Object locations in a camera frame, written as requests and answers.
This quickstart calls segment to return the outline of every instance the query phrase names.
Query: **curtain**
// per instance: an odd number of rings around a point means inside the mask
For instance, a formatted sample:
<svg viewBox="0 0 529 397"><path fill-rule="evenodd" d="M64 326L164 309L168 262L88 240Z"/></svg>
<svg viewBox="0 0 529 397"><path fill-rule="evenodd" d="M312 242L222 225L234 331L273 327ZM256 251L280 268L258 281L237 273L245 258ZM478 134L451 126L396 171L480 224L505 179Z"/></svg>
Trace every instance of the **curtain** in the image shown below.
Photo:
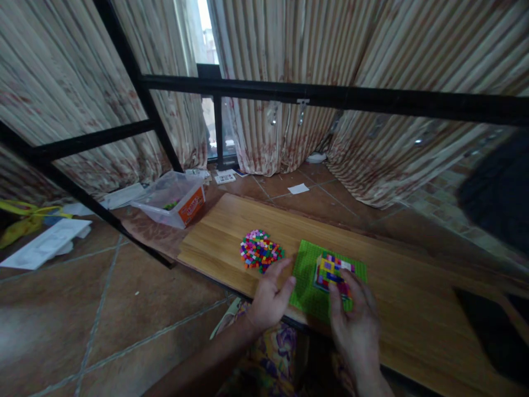
<svg viewBox="0 0 529 397"><path fill-rule="evenodd" d="M520 95L529 87L526 1L210 1L224 78ZM358 200L385 208L457 162L494 127L233 100L244 170L290 172L327 132L328 167Z"/></svg>
<svg viewBox="0 0 529 397"><path fill-rule="evenodd" d="M113 0L143 74L198 77L187 1ZM151 90L184 168L206 168L208 129L199 94Z"/></svg>
<svg viewBox="0 0 529 397"><path fill-rule="evenodd" d="M529 3L388 2L353 84L527 95ZM457 163L484 137L511 132L346 111L327 151L328 167L356 199L385 208Z"/></svg>
<svg viewBox="0 0 529 397"><path fill-rule="evenodd" d="M224 78L347 85L373 28L376 2L208 1ZM249 173L271 176L298 168L327 133L335 111L232 99L229 121L237 157Z"/></svg>
<svg viewBox="0 0 529 397"><path fill-rule="evenodd" d="M92 1L10 2L0 8L0 24L0 118L30 144L146 118ZM186 100L162 96L158 103L168 111L161 116L166 126L175 126L168 131L182 165L205 166L194 136L201 125ZM0 167L7 172L1 177L2 198L47 205L67 196L13 154L1 152ZM153 132L55 164L96 199L131 183L150 183L170 169ZM26 181L35 186L22 186Z"/></svg>

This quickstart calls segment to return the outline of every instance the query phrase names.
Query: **orange label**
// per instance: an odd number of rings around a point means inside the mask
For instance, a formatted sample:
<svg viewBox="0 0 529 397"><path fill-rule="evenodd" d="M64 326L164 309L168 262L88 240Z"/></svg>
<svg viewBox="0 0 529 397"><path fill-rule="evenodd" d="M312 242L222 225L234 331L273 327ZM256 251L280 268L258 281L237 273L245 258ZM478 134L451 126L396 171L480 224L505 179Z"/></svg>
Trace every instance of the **orange label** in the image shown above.
<svg viewBox="0 0 529 397"><path fill-rule="evenodd" d="M187 200L186 204L178 211L180 218L187 226L191 222L198 210L204 205L204 196L202 195L202 188L200 187L194 195Z"/></svg>

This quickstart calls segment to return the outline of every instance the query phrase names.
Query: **yellow bag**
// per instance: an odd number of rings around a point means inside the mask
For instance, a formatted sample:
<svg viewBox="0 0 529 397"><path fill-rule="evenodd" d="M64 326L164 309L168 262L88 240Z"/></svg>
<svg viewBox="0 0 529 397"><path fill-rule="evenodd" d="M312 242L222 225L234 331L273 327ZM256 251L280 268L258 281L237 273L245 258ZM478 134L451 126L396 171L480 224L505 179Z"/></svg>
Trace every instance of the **yellow bag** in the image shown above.
<svg viewBox="0 0 529 397"><path fill-rule="evenodd" d="M64 218L72 218L73 215L62 212L61 206L38 208L32 204L14 200L0 200L0 208L2 210L12 212L14 214L24 217L18 222L9 226L2 237L0 238L0 249L3 249L20 237L36 232L42 227L45 216L60 216ZM52 210L59 209L59 213L48 215Z"/></svg>

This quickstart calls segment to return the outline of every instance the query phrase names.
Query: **hand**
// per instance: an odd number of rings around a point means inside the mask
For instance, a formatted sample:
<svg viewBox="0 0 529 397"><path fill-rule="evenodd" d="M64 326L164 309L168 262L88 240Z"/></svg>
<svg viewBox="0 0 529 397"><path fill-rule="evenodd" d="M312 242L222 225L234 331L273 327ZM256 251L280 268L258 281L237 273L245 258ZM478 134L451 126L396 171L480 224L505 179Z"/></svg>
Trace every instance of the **hand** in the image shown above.
<svg viewBox="0 0 529 397"><path fill-rule="evenodd" d="M285 258L271 264L259 281L252 306L247 312L248 320L259 333L276 325L287 311L296 278L290 276L281 290L277 288L277 279L291 262L291 258Z"/></svg>
<svg viewBox="0 0 529 397"><path fill-rule="evenodd" d="M373 293L356 275L342 270L341 275L353 296L353 311L345 313L336 285L329 285L332 336L351 375L372 377L380 372L380 323Z"/></svg>

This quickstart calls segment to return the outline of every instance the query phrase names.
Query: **clear plastic box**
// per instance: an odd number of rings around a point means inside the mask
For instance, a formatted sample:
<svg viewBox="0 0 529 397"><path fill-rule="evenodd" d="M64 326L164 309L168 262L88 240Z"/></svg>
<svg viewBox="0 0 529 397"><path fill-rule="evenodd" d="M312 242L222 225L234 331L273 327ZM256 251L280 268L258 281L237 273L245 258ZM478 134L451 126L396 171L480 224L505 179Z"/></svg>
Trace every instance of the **clear plastic box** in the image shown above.
<svg viewBox="0 0 529 397"><path fill-rule="evenodd" d="M185 229L206 202L204 180L199 176L169 171L149 186L131 206L145 212L153 221ZM177 201L177 205L164 207Z"/></svg>

